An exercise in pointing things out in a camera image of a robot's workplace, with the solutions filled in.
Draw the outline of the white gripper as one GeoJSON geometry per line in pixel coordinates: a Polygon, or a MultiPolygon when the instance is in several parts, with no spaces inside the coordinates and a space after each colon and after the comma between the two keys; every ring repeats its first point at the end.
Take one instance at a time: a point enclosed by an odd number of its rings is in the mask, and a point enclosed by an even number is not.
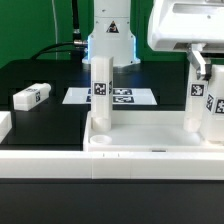
{"type": "Polygon", "coordinates": [[[201,52],[224,53],[224,0],[155,0],[147,42],[154,51],[187,51],[197,79],[209,80],[212,65],[201,52]]]}

